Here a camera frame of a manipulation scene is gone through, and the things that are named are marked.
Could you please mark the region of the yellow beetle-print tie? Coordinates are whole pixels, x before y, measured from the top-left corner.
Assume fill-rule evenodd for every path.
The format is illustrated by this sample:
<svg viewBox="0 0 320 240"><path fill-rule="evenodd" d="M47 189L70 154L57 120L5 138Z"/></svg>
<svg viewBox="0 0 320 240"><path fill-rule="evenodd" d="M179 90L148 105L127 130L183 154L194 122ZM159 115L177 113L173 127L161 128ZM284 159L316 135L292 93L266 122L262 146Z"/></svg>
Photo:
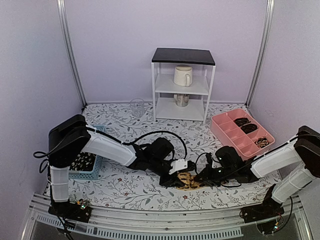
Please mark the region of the yellow beetle-print tie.
<svg viewBox="0 0 320 240"><path fill-rule="evenodd" d="M176 187L178 190L191 191L206 187L204 183L196 181L196 175L192 175L190 172L179 172L177 176L178 179L183 183L183 186Z"/></svg>

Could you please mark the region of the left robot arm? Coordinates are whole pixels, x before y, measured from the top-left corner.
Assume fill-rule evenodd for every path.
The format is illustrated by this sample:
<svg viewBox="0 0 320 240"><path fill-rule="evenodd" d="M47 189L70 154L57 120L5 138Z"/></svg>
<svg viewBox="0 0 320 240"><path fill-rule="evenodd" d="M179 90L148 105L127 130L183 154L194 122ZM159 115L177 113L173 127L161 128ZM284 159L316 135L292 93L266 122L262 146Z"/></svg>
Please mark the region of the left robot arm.
<svg viewBox="0 0 320 240"><path fill-rule="evenodd" d="M132 170L149 170L160 177L165 187L180 186L178 172L194 167L185 157L168 160L175 150L164 137L145 144L123 142L87 124L80 114L51 129L48 140L48 152L36 151L33 157L48 160L51 203L63 217L75 211L69 201L69 168L80 153L95 154Z"/></svg>

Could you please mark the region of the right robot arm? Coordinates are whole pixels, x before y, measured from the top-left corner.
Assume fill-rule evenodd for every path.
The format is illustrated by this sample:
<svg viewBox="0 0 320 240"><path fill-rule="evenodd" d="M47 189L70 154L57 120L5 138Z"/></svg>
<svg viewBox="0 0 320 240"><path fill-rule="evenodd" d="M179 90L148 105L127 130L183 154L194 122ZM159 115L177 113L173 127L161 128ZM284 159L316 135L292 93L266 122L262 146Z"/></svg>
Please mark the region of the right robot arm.
<svg viewBox="0 0 320 240"><path fill-rule="evenodd" d="M296 168L282 181L271 186L258 213L269 218L291 195L302 190L320 176L320 134L303 125L295 137L264 154L242 160L234 147L223 146L215 156L220 167L213 167L212 156L206 154L205 168L195 180L208 186L220 186L224 180L235 179L238 183L253 183L278 169L296 164Z"/></svg>

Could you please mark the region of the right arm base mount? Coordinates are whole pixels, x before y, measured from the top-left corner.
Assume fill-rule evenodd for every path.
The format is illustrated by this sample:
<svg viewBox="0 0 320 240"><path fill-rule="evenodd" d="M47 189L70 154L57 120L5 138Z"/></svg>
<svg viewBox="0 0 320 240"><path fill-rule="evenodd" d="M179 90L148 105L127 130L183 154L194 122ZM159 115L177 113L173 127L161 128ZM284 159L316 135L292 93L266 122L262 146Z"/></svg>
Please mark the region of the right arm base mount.
<svg viewBox="0 0 320 240"><path fill-rule="evenodd" d="M266 196L262 203L243 207L239 216L245 223L256 222L284 214L282 203L278 203L271 196Z"/></svg>

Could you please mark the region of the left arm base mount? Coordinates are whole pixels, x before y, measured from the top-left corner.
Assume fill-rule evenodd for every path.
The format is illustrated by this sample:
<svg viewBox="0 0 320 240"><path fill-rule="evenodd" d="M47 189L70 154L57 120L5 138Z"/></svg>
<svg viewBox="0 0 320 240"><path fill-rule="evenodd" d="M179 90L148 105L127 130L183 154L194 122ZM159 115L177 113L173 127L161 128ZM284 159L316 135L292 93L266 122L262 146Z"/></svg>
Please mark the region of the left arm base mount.
<svg viewBox="0 0 320 240"><path fill-rule="evenodd" d="M77 202L55 202L51 201L48 213L63 219L88 223L91 217L92 208L88 200L80 199Z"/></svg>

